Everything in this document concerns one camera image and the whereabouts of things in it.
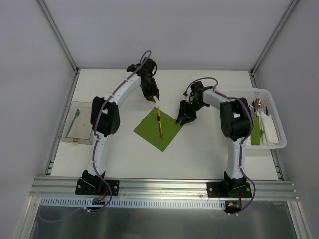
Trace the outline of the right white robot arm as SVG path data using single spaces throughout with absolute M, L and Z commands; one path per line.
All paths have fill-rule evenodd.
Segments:
M 196 120 L 196 112 L 213 106 L 220 112 L 223 135 L 228 139 L 228 161 L 224 179 L 217 185 L 207 185 L 209 197 L 251 198 L 252 191 L 244 172 L 245 146 L 253 129 L 253 122 L 245 98 L 228 97 L 218 92 L 215 86 L 205 87 L 201 79 L 189 84 L 188 100 L 182 100 L 176 124 L 183 126 Z

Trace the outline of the teal plastic fork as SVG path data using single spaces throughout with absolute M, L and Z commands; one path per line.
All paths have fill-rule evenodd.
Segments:
M 80 115 L 80 110 L 77 108 L 77 109 L 76 109 L 76 112 L 75 112 L 75 115 L 74 115 L 74 117 L 73 117 L 73 119 L 72 119 L 72 122 L 71 122 L 71 124 L 70 124 L 70 126 L 69 126 L 69 128 L 68 128 L 66 137 L 68 137 L 68 135 L 70 134 L 70 131 L 71 131 L 73 125 L 74 125 L 74 122 L 75 122 L 76 118 L 77 118 L 79 115 Z

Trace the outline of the green paper napkin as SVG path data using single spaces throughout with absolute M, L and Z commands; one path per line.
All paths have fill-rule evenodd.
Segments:
M 134 129 L 134 133 L 164 152 L 182 129 L 175 123 L 176 119 L 160 111 L 163 139 L 160 137 L 160 128 L 157 121 L 157 108 L 153 108 Z

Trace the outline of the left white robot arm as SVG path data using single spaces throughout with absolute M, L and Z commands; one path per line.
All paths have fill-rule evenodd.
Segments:
M 107 156 L 112 136 L 120 127 L 119 108 L 129 94 L 140 87 L 146 100 L 155 102 L 160 99 L 154 75 L 157 65 L 152 59 L 144 58 L 141 63 L 132 64 L 126 69 L 124 79 L 109 94 L 96 96 L 92 101 L 90 123 L 92 125 L 92 160 L 77 182 L 77 195 L 100 195 L 112 193 L 109 183 L 102 179 L 106 172 Z

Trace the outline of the gold knife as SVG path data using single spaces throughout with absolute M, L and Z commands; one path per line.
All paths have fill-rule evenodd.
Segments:
M 160 107 L 159 107 L 159 106 L 157 107 L 157 122 L 158 122 L 158 125 L 159 125 L 159 135 L 160 135 L 160 138 L 161 138 L 161 140 L 164 140 L 163 130 L 162 130 L 162 123 L 161 123 Z

